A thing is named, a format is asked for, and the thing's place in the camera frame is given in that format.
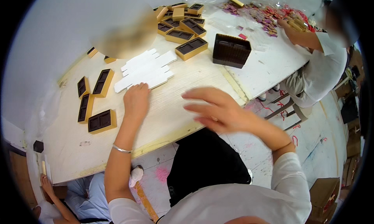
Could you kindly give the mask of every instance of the bracelet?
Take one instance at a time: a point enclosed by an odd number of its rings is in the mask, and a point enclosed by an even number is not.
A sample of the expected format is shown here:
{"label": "bracelet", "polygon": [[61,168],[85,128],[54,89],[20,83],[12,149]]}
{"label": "bracelet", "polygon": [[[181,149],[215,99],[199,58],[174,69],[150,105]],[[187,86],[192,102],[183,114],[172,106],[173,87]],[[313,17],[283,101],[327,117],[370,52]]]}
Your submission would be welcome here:
{"label": "bracelet", "polygon": [[121,148],[117,147],[115,144],[113,144],[113,148],[115,148],[119,152],[123,152],[123,153],[131,153],[132,152],[132,150],[121,149]]}

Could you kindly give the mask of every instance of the wooden chair leg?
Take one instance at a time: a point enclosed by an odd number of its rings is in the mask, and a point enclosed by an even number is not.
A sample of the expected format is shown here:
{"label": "wooden chair leg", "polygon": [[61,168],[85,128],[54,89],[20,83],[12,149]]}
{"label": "wooden chair leg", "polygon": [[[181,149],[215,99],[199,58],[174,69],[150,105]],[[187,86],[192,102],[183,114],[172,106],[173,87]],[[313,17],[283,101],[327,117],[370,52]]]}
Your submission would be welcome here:
{"label": "wooden chair leg", "polygon": [[288,127],[288,128],[286,128],[286,129],[284,129],[284,131],[287,131],[288,129],[293,128],[293,127],[295,127],[296,125],[299,125],[301,122],[302,122],[302,121],[300,120],[300,121],[297,122],[296,124],[293,124],[291,127]]}
{"label": "wooden chair leg", "polygon": [[266,116],[265,119],[270,119],[270,118],[276,116],[277,114],[281,113],[281,112],[284,111],[285,109],[287,109],[287,108],[289,108],[290,106],[292,106],[293,103],[294,103],[294,101],[290,98],[290,99],[289,99],[289,102],[288,102],[286,105],[284,105],[284,106],[282,106],[281,108],[279,108],[278,110],[274,111],[274,113],[272,113],[272,114]]}
{"label": "wooden chair leg", "polygon": [[277,103],[278,101],[282,100],[283,98],[285,98],[285,97],[287,97],[287,96],[289,96],[289,93],[286,93],[285,95],[283,95],[283,96],[281,96],[281,97],[275,99],[274,101],[272,101],[272,103]]}
{"label": "wooden chair leg", "polygon": [[294,113],[296,113],[295,110],[289,112],[289,113],[286,115],[286,117],[291,116],[291,115],[293,115]]}

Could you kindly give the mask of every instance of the white shirt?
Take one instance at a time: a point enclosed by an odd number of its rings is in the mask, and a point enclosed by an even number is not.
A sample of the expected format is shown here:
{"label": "white shirt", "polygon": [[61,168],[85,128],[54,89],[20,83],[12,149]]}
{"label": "white shirt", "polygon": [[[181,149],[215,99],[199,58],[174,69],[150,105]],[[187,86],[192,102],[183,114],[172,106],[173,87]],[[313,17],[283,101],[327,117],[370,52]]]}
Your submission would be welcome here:
{"label": "white shirt", "polygon": [[[158,224],[223,224],[242,216],[272,224],[305,223],[311,202],[296,153],[285,153],[275,162],[271,186],[220,184],[199,189],[180,200]],[[130,199],[117,198],[108,206],[115,224],[153,224]]]}
{"label": "white shirt", "polygon": [[314,50],[303,70],[304,92],[318,102],[339,82],[347,63],[347,51],[336,46],[327,33],[316,32],[323,52]]}

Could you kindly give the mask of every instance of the foot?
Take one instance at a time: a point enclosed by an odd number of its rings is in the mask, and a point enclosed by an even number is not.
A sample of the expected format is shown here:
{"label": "foot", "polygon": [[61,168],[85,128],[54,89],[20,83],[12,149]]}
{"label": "foot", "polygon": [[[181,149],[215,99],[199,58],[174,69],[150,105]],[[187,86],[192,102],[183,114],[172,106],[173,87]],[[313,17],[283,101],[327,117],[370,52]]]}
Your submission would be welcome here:
{"label": "foot", "polygon": [[272,87],[272,89],[273,89],[275,92],[278,92],[280,87],[281,87],[281,86],[280,86],[279,84],[277,84],[276,86]]}
{"label": "foot", "polygon": [[266,101],[266,93],[261,94],[257,97],[260,101]]}
{"label": "foot", "polygon": [[135,184],[141,180],[141,178],[144,175],[144,170],[141,166],[136,166],[132,171],[130,175],[130,181],[129,181],[129,187],[134,187]]}

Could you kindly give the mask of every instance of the chair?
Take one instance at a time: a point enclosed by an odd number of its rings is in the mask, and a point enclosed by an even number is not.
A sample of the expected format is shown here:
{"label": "chair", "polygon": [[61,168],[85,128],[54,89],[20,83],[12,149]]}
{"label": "chair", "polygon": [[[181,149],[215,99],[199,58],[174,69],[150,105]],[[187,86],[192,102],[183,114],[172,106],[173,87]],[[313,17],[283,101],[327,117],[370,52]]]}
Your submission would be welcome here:
{"label": "chair", "polygon": [[[272,103],[277,103],[278,101],[282,100],[283,98],[285,98],[287,96],[289,96],[288,93],[285,94],[285,95],[283,95],[283,96],[281,96],[280,98],[272,101]],[[300,106],[298,106],[298,105],[296,105],[294,103],[294,101],[292,100],[292,98],[290,98],[289,102],[286,105],[283,105],[281,108],[279,108],[278,110],[274,111],[272,114],[266,116],[265,119],[270,119],[270,118],[276,116],[277,114],[279,114],[282,111],[286,110],[290,106],[293,106],[294,110],[291,111],[291,112],[289,112],[287,114],[287,117],[296,113],[297,116],[300,118],[300,121],[298,121],[297,123],[293,124],[292,126],[286,128],[286,129],[284,129],[285,131],[287,131],[288,129],[293,128],[293,127],[297,126],[298,124],[301,124],[302,122],[304,122],[305,120],[307,120],[308,117],[311,115],[311,110],[313,109],[312,106],[311,107],[306,107],[306,108],[300,107]]]}

